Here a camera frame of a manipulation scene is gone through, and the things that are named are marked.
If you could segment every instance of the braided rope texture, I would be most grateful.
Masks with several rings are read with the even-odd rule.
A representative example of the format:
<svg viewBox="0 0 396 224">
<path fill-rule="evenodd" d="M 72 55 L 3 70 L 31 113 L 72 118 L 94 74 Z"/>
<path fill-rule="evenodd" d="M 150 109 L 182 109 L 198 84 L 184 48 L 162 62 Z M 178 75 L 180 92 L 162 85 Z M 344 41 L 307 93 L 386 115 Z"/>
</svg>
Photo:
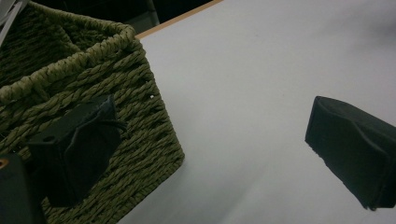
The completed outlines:
<svg viewBox="0 0 396 224">
<path fill-rule="evenodd" d="M 183 162 L 146 52 L 125 24 L 30 3 L 0 48 L 0 153 L 30 157 L 26 142 L 78 104 L 113 94 L 128 132 L 90 195 L 43 208 L 48 223 L 116 223 Z"/>
</svg>

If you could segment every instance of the white table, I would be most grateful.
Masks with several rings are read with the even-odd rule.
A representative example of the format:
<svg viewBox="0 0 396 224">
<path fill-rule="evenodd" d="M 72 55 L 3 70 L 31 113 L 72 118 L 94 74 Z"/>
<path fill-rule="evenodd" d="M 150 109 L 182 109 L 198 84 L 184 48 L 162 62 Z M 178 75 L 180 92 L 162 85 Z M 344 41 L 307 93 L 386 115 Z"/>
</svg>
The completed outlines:
<svg viewBox="0 0 396 224">
<path fill-rule="evenodd" d="M 395 12 L 393 0 L 224 0 L 144 37 L 186 160 L 120 223 L 395 223 L 304 142 L 317 95 L 396 124 Z"/>
</svg>

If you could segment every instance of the wooden table edge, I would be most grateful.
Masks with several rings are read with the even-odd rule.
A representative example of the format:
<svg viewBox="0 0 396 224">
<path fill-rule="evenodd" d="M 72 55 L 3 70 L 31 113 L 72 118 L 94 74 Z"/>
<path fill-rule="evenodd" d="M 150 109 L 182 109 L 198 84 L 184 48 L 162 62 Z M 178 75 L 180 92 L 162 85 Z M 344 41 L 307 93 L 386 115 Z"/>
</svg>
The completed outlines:
<svg viewBox="0 0 396 224">
<path fill-rule="evenodd" d="M 186 13 L 184 13 L 184 14 L 178 16 L 178 17 L 175 17 L 175 18 L 173 18 L 172 20 L 169 20 L 169 21 L 166 21 L 166 22 L 164 22 L 164 23 L 161 23 L 161 24 L 159 24 L 158 26 L 155 26 L 155 27 L 153 27 L 153 28 L 151 28 L 151 29 L 149 29 L 149 30 L 147 30 L 147 31 L 145 31 L 145 32 L 143 32 L 143 33 L 141 33 L 141 34 L 138 34 L 138 35 L 136 35 L 136 37 L 137 37 L 138 39 L 141 39 L 141 38 L 143 38 L 143 37 L 145 37 L 145 36 L 151 35 L 152 33 L 155 33 L 155 32 L 157 32 L 157 31 L 159 31 L 159 30 L 161 30 L 161 29 L 163 29 L 163 28 L 165 28 L 165 27 L 167 27 L 167 26 L 170 26 L 170 25 L 172 25 L 172 24 L 174 24 L 174 23 L 176 23 L 176 22 L 178 22 L 178 21 L 182 21 L 182 20 L 188 18 L 189 16 L 192 16 L 192 15 L 194 15 L 195 13 L 198 13 L 198 12 L 200 12 L 200 11 L 202 11 L 202 10 L 205 10 L 205 9 L 207 9 L 207 8 L 209 8 L 209 7 L 212 7 L 212 6 L 214 6 L 215 4 L 217 4 L 217 3 L 219 3 L 219 2 L 222 2 L 222 1 L 223 1 L 223 0 L 213 0 L 213 1 L 210 1 L 210 2 L 204 4 L 204 5 L 200 6 L 200 7 L 197 7 L 197 8 L 195 8 L 195 9 L 193 9 L 193 10 L 191 10 L 191 11 L 188 11 L 188 12 L 186 12 Z"/>
</svg>

